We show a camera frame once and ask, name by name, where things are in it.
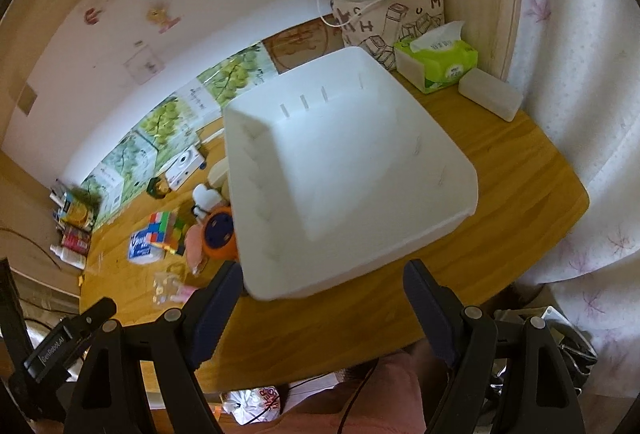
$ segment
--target green tissue box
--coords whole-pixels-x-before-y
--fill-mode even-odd
[[[464,22],[450,22],[394,45],[398,72],[423,93],[451,86],[478,66],[478,52],[460,40]]]

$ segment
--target curtain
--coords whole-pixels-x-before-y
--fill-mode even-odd
[[[518,281],[586,333],[600,361],[581,397],[612,432],[640,391],[640,8],[522,0],[510,84],[574,167],[591,205]]]

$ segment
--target fabric storage bag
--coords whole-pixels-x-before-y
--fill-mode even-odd
[[[331,0],[345,46],[360,46],[388,71],[394,44],[444,24],[444,0]]]

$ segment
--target plastic bag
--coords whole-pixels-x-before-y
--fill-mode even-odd
[[[272,421],[280,415],[280,396],[275,387],[233,390],[223,394],[222,408],[240,425]]]

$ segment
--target toy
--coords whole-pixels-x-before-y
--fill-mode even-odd
[[[149,217],[145,240],[171,254],[184,254],[184,237],[189,225],[172,212],[156,212]]]
[[[208,261],[202,253],[202,228],[201,224],[194,224],[187,230],[187,236],[184,240],[187,248],[187,266],[194,275],[199,275]]]
[[[151,178],[146,186],[146,193],[153,199],[164,199],[171,192],[169,183],[162,177]]]
[[[238,246],[231,208],[217,208],[202,228],[202,251],[213,260],[236,260]]]
[[[193,201],[195,204],[191,211],[199,223],[204,222],[214,208],[226,206],[226,201],[216,189],[210,189],[202,183],[193,189]]]
[[[146,12],[146,19],[151,24],[159,26],[159,33],[161,34],[167,30],[170,30],[182,20],[181,17],[176,17],[174,19],[169,17],[168,8],[166,6],[155,6],[153,8],[150,8]]]

